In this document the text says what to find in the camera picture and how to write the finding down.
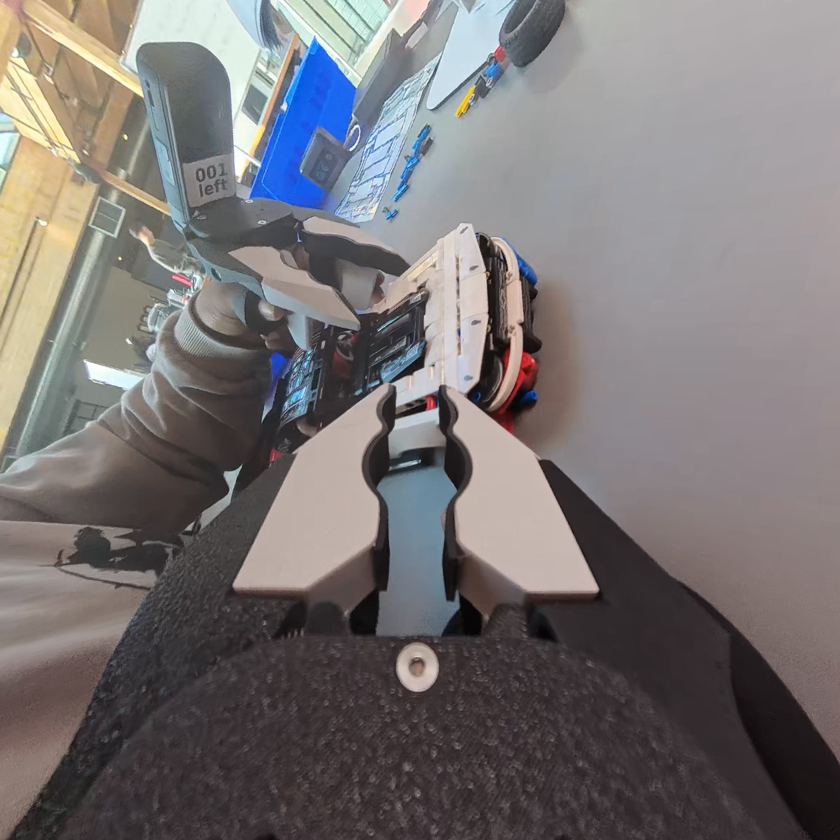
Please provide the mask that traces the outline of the person's left forearm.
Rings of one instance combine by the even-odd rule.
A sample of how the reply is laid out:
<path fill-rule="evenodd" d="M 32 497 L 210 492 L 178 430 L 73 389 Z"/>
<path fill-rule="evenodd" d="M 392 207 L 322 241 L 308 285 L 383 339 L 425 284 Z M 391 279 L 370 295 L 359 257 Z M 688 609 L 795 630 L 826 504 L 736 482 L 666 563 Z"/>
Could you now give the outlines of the person's left forearm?
<path fill-rule="evenodd" d="M 270 352 L 211 335 L 193 300 L 155 345 L 118 404 L 2 474 L 2 521 L 172 534 L 226 496 L 225 475 L 258 442 Z"/>

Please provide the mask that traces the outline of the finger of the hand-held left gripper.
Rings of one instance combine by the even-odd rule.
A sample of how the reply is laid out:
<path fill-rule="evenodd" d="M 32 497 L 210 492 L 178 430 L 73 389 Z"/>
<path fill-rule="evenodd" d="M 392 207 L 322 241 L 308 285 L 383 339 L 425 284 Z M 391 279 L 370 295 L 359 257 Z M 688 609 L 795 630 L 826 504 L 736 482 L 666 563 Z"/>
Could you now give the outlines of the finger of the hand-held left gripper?
<path fill-rule="evenodd" d="M 251 331 L 271 332 L 275 328 L 259 309 L 261 301 L 315 322 L 353 331 L 361 328 L 359 316 L 341 291 L 292 265 L 291 257 L 277 248 L 233 249 L 227 254 L 226 281 L 242 288 L 234 310 Z"/>
<path fill-rule="evenodd" d="M 378 276 L 399 277 L 410 268 L 392 248 L 336 217 L 299 218 L 296 233 L 296 283 L 308 289 L 301 300 L 314 312 L 367 312 L 372 300 L 356 308 L 344 293 L 345 280 L 361 277 L 373 293 Z"/>

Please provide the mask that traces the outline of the person's left hand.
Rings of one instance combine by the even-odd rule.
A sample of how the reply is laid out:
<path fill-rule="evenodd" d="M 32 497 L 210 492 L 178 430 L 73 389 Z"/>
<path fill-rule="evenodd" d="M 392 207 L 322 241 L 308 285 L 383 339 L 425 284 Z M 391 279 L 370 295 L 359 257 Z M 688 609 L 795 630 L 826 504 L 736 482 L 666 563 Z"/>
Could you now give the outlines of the person's left hand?
<path fill-rule="evenodd" d="M 275 328 L 271 332 L 255 332 L 241 321 L 235 311 L 238 293 L 243 290 L 233 283 L 208 280 L 194 297 L 195 318 L 211 335 L 238 349 L 266 349 L 284 355 L 294 353 L 297 343 L 288 328 L 287 310 L 258 299 L 260 316 Z"/>

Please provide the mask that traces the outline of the toy brick race car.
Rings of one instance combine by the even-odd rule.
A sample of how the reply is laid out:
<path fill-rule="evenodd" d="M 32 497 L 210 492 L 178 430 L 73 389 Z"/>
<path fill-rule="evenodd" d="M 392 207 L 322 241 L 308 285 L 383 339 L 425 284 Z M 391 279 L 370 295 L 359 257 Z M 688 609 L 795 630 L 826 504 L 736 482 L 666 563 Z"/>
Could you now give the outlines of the toy brick race car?
<path fill-rule="evenodd" d="M 296 352 L 264 421 L 267 463 L 294 453 L 380 385 L 395 388 L 389 447 L 399 466 L 427 463 L 445 446 L 441 386 L 511 432 L 515 416 L 538 401 L 537 281 L 505 239 L 457 226 L 389 285 L 359 331 L 322 325 L 313 350 Z"/>

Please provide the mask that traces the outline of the scattered small blue bricks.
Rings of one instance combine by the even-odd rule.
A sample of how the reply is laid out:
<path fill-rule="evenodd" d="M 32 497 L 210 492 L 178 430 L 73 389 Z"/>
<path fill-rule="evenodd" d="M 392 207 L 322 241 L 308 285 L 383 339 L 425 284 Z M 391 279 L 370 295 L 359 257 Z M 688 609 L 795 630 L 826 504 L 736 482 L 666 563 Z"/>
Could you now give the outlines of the scattered small blue bricks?
<path fill-rule="evenodd" d="M 417 135 L 410 154 L 408 154 L 405 158 L 405 164 L 400 180 L 397 183 L 395 193 L 392 197 L 392 205 L 384 208 L 383 212 L 387 221 L 392 221 L 399 214 L 399 208 L 396 207 L 396 204 L 408 191 L 415 169 L 429 152 L 433 144 L 434 137 L 432 135 L 432 127 L 430 124 L 426 124 Z"/>

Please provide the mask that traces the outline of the holographic sticker sheet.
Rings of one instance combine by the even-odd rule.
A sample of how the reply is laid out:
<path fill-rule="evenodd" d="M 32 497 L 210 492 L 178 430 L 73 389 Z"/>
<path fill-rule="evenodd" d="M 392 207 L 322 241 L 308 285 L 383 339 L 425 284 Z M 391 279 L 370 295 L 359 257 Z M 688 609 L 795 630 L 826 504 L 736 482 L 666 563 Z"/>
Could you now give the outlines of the holographic sticker sheet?
<path fill-rule="evenodd" d="M 337 217 L 353 224 L 362 224 L 376 216 L 393 170 L 403 159 L 406 137 L 439 59 L 440 55 L 431 59 L 385 101 L 364 143 L 359 168 L 348 191 L 334 210 Z"/>

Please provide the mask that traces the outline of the white book stand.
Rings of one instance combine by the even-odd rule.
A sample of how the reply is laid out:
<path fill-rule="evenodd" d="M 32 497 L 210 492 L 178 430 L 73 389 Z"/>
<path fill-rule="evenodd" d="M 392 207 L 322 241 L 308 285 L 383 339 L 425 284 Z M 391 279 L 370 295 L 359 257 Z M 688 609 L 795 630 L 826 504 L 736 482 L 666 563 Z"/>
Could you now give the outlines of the white book stand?
<path fill-rule="evenodd" d="M 427 92 L 427 110 L 438 109 L 485 64 L 499 46 L 501 25 L 512 5 L 476 1 L 467 8 L 467 2 L 457 2 L 458 12 Z"/>

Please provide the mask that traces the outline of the person's grey printed sweatshirt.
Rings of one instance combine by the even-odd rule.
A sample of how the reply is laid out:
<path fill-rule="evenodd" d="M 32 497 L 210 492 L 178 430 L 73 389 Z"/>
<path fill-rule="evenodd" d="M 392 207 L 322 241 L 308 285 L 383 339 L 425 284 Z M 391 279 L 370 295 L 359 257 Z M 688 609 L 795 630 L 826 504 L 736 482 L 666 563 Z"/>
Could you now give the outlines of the person's grey printed sweatshirt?
<path fill-rule="evenodd" d="M 2 838 L 68 750 L 130 619 L 196 534 L 2 522 Z"/>

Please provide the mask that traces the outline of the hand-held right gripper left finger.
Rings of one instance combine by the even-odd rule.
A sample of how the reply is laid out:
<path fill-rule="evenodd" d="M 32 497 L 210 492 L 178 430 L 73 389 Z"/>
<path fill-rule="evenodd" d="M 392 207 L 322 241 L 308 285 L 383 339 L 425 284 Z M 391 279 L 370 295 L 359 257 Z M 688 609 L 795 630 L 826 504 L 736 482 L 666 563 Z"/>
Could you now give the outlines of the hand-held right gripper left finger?
<path fill-rule="evenodd" d="M 381 385 L 297 451 L 234 592 L 329 603 L 349 615 L 386 590 L 389 516 L 378 486 L 395 419 L 396 389 Z"/>

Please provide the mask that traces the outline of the grey recorder device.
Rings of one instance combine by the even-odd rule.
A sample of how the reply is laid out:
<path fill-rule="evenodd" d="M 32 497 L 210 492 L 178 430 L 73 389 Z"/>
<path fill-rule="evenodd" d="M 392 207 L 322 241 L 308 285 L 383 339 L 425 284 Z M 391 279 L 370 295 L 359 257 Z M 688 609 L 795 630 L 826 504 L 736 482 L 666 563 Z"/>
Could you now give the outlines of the grey recorder device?
<path fill-rule="evenodd" d="M 342 141 L 322 127 L 317 127 L 305 150 L 299 172 L 325 192 L 332 190 L 346 164 Z"/>

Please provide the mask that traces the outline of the blue plastic crate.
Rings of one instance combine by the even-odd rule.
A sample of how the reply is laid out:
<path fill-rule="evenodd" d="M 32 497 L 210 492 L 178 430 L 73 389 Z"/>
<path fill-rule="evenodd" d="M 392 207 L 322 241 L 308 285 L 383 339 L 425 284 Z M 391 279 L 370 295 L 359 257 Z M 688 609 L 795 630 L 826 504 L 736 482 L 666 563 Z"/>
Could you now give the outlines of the blue plastic crate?
<path fill-rule="evenodd" d="M 317 128 L 344 141 L 356 86 L 314 38 L 284 98 L 286 110 L 271 131 L 255 181 L 253 198 L 269 198 L 319 209 L 326 192 L 300 172 Z"/>

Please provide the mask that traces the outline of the black toy tyre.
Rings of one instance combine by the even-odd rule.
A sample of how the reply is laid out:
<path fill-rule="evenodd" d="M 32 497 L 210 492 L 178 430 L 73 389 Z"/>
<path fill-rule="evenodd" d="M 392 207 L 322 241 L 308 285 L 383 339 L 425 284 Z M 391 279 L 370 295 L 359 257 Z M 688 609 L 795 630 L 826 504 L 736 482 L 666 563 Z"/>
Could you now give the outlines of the black toy tyre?
<path fill-rule="evenodd" d="M 565 1 L 515 1 L 502 21 L 499 41 L 513 66 L 523 68 L 538 58 L 557 34 Z"/>

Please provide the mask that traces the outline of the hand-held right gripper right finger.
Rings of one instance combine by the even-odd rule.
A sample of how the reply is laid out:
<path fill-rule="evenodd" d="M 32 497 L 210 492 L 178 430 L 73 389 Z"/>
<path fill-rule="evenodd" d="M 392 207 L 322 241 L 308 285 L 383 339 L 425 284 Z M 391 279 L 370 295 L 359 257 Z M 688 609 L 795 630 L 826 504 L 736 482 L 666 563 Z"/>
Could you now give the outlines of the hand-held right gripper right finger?
<path fill-rule="evenodd" d="M 599 584 L 539 457 L 445 385 L 438 419 L 455 489 L 444 516 L 447 600 L 461 596 L 488 618 L 504 605 L 597 598 Z"/>

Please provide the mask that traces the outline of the black box device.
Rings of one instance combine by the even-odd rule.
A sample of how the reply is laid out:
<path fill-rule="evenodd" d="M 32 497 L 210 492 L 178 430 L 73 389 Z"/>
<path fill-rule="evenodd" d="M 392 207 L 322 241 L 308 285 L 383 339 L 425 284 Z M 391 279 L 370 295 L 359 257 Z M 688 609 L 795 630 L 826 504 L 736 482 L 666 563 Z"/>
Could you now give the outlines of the black box device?
<path fill-rule="evenodd" d="M 395 21 L 387 18 L 381 32 L 382 38 L 372 45 L 374 52 L 355 89 L 352 118 L 348 135 L 357 132 L 365 136 L 374 126 L 385 101 L 396 89 L 410 55 L 419 41 L 431 28 L 437 16 L 449 2 L 397 2 L 394 14 L 402 15 Z"/>

